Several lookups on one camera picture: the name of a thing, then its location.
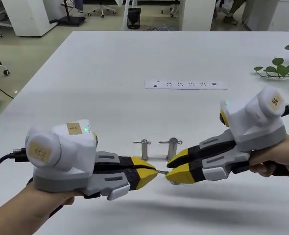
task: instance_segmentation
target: paper label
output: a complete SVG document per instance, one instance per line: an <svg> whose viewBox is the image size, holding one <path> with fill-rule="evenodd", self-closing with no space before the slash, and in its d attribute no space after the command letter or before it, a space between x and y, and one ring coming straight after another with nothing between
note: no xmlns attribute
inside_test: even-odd
<svg viewBox="0 0 289 235"><path fill-rule="evenodd" d="M45 147L35 141L29 143L28 156L35 158L43 163L48 163L52 149Z"/></svg>
<svg viewBox="0 0 289 235"><path fill-rule="evenodd" d="M276 93L269 102L271 108L274 111L278 110L278 108L282 105L282 103L283 103L283 98L281 97L279 93Z"/></svg>
<svg viewBox="0 0 289 235"><path fill-rule="evenodd" d="M69 122L66 125L70 136L82 134L79 122Z"/></svg>

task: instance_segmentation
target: human hand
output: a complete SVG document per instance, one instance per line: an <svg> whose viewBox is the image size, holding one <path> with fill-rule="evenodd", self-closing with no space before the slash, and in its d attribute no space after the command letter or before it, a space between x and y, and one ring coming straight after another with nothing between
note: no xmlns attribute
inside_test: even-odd
<svg viewBox="0 0 289 235"><path fill-rule="evenodd" d="M59 206L68 206L74 203L75 197L83 196L79 191L67 191L67 192L57 192L49 193L37 190L33 183L28 184L21 192L26 198L33 198L35 208L34 215L36 218L44 223L50 214Z"/></svg>
<svg viewBox="0 0 289 235"><path fill-rule="evenodd" d="M264 177L274 173L275 163L284 165L289 171L289 135L276 146L254 151L249 159L250 170Z"/></svg>

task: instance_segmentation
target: trash can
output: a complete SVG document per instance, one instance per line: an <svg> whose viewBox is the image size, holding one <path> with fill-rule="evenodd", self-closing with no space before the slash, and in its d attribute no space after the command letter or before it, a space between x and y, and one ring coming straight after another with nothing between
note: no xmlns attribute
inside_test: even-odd
<svg viewBox="0 0 289 235"><path fill-rule="evenodd" d="M141 8L129 8L127 16L127 27L129 29L140 28L140 13Z"/></svg>

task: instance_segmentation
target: power outlet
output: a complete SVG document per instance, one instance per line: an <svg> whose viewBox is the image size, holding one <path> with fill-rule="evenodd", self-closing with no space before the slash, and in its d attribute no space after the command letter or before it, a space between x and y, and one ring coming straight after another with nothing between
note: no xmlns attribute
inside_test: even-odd
<svg viewBox="0 0 289 235"><path fill-rule="evenodd" d="M222 82L178 82L178 81L147 81L146 89L174 89L174 90L227 90Z"/></svg>

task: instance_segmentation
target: white cabinet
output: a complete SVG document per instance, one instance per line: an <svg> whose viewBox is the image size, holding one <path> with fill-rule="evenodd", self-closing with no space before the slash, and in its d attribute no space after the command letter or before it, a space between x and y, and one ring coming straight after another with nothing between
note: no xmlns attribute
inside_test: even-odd
<svg viewBox="0 0 289 235"><path fill-rule="evenodd" d="M59 19L65 14L60 0L2 2L17 36L41 37L57 25L49 23L50 20Z"/></svg>
<svg viewBox="0 0 289 235"><path fill-rule="evenodd" d="M242 21L252 31L289 31L289 0L247 0Z"/></svg>
<svg viewBox="0 0 289 235"><path fill-rule="evenodd" d="M182 31L210 31L215 0L181 0L179 25Z"/></svg>

